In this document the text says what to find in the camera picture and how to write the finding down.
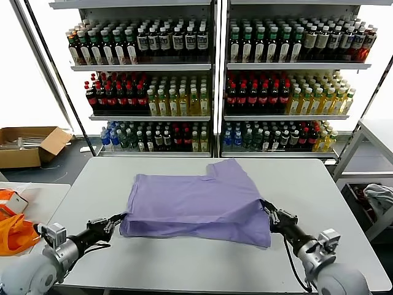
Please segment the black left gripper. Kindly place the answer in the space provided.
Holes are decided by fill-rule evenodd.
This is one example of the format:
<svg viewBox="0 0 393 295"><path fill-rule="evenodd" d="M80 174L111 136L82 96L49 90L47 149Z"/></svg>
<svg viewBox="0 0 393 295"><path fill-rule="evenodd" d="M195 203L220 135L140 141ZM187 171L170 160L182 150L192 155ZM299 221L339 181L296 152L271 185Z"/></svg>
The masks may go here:
<svg viewBox="0 0 393 295"><path fill-rule="evenodd" d="M115 214L108 219L100 218L87 222L86 229L77 235L70 235L79 250L87 250L98 242L109 242L113 231L125 218L125 213Z"/></svg>

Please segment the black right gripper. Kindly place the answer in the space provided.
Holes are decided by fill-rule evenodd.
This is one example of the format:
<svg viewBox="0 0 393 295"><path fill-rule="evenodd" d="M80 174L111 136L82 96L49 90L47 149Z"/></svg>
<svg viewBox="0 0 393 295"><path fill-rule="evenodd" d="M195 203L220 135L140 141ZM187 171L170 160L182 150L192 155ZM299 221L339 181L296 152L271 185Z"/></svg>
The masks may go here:
<svg viewBox="0 0 393 295"><path fill-rule="evenodd" d="M298 254L300 249L316 238L307 235L298 226L297 216L293 216L284 210L278 210L272 203L267 200L260 199L263 210L270 219L270 232L281 234L287 242L292 246L294 254Z"/></svg>

